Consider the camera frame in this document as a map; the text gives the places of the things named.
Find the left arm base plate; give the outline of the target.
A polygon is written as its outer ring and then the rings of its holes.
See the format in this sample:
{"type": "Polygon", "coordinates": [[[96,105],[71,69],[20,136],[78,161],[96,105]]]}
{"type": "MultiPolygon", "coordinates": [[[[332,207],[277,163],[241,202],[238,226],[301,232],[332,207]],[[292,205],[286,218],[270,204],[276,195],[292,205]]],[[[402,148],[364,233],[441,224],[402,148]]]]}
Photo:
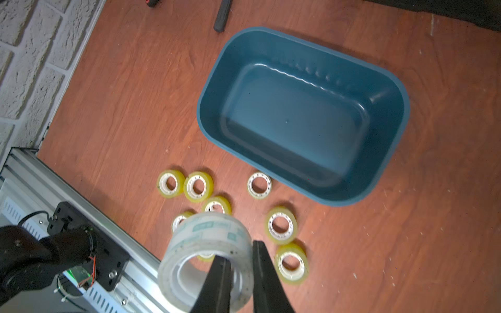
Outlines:
{"type": "Polygon", "coordinates": [[[50,248],[62,264],[83,266],[93,283],[111,292],[116,287],[129,253],[69,202],[57,205],[47,228],[50,248]]]}

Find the yellow tape roll one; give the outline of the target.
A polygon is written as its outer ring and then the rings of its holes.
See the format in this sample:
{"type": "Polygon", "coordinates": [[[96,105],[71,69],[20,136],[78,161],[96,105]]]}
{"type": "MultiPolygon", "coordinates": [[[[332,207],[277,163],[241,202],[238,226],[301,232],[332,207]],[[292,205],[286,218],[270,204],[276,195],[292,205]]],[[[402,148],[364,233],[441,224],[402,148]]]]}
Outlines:
{"type": "Polygon", "coordinates": [[[298,233],[294,214],[283,206],[275,207],[267,213],[264,228],[270,240],[277,245],[291,243],[298,233]]]}

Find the yellow tape roll six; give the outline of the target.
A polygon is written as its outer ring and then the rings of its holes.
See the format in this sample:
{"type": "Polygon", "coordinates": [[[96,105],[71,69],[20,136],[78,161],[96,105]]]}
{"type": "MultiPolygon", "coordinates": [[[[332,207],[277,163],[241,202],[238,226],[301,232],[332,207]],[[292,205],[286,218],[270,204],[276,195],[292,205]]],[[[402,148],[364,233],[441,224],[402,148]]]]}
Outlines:
{"type": "Polygon", "coordinates": [[[301,284],[309,276],[309,262],[305,251],[295,243],[277,249],[274,265],[279,279],[287,284],[301,284]]]}

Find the large clear tape roll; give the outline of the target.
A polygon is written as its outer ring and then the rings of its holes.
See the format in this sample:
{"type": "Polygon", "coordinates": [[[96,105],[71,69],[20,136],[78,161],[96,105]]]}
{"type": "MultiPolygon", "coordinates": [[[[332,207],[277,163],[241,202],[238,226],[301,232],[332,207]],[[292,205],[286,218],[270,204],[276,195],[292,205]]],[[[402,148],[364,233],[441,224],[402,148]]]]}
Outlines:
{"type": "Polygon", "coordinates": [[[231,215],[207,212],[190,216],[173,233],[160,263],[157,284],[170,312],[189,312],[207,273],[189,260],[215,254],[230,261],[234,273],[230,311],[237,312],[253,294],[253,242],[245,226],[231,215]]]}

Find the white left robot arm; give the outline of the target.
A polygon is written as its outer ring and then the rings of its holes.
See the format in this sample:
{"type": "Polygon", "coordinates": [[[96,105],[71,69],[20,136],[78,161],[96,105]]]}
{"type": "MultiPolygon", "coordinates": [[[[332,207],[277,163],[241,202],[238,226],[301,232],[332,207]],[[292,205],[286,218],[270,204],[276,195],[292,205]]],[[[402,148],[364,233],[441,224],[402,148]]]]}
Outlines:
{"type": "Polygon", "coordinates": [[[21,226],[1,228],[1,304],[20,292],[42,290],[53,278],[90,259],[96,239],[84,229],[37,240],[21,226]]]}

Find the yellow tape roll five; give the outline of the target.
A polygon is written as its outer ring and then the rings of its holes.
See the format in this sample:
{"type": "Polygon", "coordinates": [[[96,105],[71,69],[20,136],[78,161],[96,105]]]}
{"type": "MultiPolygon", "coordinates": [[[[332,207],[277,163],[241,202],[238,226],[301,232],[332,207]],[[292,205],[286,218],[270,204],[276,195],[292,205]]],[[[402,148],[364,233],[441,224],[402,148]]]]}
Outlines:
{"type": "Polygon", "coordinates": [[[257,200],[267,198],[272,188],[271,178],[262,172],[254,172],[247,181],[248,193],[257,200]]]}

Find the yellow tape roll seven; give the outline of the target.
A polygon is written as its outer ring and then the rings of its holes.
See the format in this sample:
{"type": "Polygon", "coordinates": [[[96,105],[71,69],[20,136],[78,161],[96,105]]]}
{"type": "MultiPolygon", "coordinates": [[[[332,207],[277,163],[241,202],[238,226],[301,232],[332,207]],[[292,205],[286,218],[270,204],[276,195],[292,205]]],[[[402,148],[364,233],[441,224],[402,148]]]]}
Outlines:
{"type": "Polygon", "coordinates": [[[193,216],[194,213],[192,211],[184,211],[181,214],[177,215],[171,225],[172,232],[175,232],[179,225],[184,221],[187,220],[189,217],[193,216]]]}

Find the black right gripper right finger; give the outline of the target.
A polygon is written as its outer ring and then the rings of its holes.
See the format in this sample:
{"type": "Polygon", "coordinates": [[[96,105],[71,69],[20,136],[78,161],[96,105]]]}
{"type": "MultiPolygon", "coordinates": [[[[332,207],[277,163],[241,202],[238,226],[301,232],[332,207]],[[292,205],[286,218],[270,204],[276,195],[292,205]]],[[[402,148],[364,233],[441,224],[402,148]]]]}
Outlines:
{"type": "Polygon", "coordinates": [[[294,312],[263,241],[253,241],[254,312],[294,312]]]}

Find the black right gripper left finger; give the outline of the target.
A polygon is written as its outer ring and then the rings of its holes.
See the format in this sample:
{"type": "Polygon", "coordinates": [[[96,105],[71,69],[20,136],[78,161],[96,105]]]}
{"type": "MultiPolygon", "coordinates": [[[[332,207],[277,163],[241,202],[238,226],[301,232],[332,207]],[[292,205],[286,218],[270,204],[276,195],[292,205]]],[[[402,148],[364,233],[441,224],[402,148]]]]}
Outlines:
{"type": "Polygon", "coordinates": [[[230,261],[216,256],[190,313],[229,313],[232,285],[233,272],[230,261]]]}

